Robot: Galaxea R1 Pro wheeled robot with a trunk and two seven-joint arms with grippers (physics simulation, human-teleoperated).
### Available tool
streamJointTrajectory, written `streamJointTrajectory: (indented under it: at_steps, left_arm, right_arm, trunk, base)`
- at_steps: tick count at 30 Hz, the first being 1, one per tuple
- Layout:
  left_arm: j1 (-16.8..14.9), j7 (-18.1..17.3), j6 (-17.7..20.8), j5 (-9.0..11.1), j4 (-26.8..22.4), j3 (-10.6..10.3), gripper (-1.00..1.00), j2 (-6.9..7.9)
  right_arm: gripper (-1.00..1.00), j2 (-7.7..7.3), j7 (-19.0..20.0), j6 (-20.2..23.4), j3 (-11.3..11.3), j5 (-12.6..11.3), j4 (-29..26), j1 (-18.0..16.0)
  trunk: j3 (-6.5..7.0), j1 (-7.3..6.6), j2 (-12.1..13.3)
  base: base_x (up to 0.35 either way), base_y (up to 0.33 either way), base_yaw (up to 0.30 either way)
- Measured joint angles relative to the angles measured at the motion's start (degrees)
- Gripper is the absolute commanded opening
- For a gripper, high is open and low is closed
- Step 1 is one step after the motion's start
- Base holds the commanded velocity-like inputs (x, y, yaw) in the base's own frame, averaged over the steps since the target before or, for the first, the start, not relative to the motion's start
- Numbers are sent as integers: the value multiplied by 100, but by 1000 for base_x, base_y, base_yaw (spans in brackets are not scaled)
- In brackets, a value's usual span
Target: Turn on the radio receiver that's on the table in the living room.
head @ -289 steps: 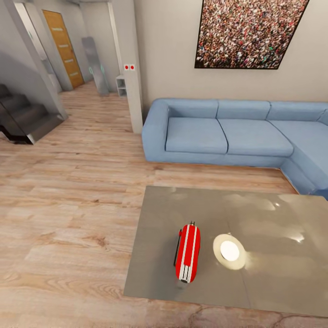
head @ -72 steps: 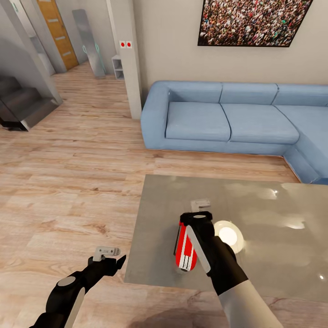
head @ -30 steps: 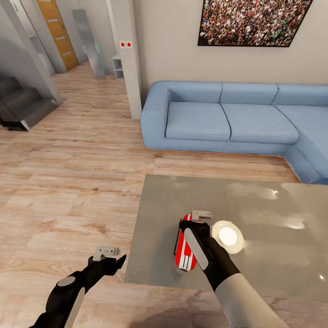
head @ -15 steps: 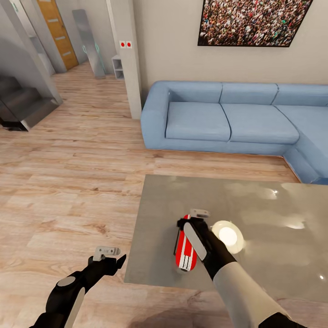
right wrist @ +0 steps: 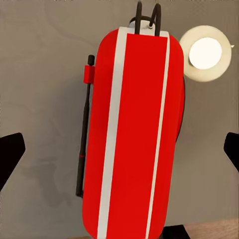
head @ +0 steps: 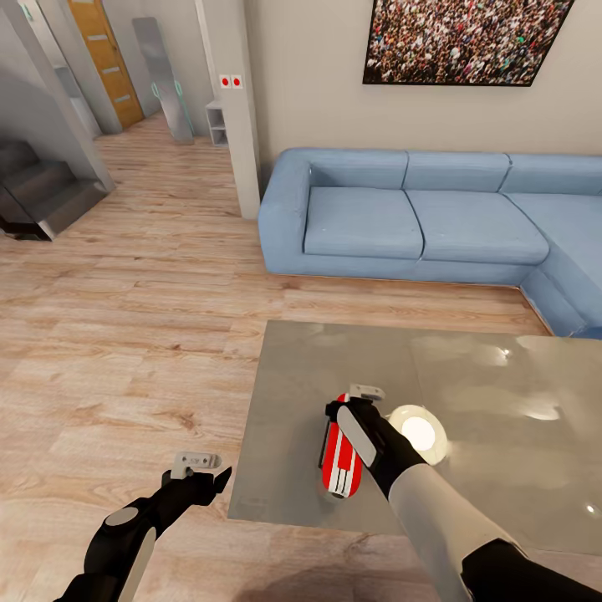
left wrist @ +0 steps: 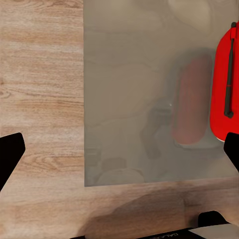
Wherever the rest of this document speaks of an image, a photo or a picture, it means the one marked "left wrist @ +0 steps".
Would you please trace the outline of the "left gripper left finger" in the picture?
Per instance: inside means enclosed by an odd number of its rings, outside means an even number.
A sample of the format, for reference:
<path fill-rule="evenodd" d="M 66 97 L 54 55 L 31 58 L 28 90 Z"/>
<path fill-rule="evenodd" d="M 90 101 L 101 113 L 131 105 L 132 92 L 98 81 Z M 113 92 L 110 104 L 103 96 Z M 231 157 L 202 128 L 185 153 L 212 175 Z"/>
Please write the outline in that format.
<path fill-rule="evenodd" d="M 21 132 L 0 138 L 0 191 L 25 152 Z"/>

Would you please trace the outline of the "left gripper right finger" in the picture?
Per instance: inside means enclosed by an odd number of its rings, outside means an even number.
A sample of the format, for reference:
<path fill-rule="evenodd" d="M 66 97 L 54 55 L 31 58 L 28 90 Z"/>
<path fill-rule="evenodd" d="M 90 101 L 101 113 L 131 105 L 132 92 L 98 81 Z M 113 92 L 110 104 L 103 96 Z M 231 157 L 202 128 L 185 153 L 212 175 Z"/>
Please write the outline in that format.
<path fill-rule="evenodd" d="M 239 171 L 239 134 L 233 132 L 227 133 L 224 151 Z"/>

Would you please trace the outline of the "radio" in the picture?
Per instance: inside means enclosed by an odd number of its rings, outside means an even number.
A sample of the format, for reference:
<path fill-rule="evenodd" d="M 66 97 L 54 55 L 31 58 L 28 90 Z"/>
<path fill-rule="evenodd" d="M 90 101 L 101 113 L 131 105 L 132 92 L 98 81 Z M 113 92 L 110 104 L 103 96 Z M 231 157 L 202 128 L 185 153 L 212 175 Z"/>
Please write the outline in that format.
<path fill-rule="evenodd" d="M 227 133 L 239 134 L 239 21 L 232 22 L 217 47 L 210 128 L 224 143 Z"/>

